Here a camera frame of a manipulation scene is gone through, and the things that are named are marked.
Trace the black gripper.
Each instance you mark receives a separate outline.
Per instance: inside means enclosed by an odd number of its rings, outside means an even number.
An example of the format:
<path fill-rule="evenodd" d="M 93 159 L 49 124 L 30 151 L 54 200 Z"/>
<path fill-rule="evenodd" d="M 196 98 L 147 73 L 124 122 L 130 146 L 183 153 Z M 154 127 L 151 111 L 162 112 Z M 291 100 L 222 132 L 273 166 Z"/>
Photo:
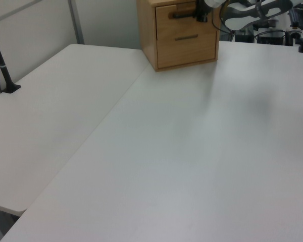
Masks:
<path fill-rule="evenodd" d="M 207 22 L 208 14 L 212 11 L 205 0 L 196 0 L 195 1 L 195 10 L 192 12 L 192 17 L 196 18 L 198 22 Z"/>

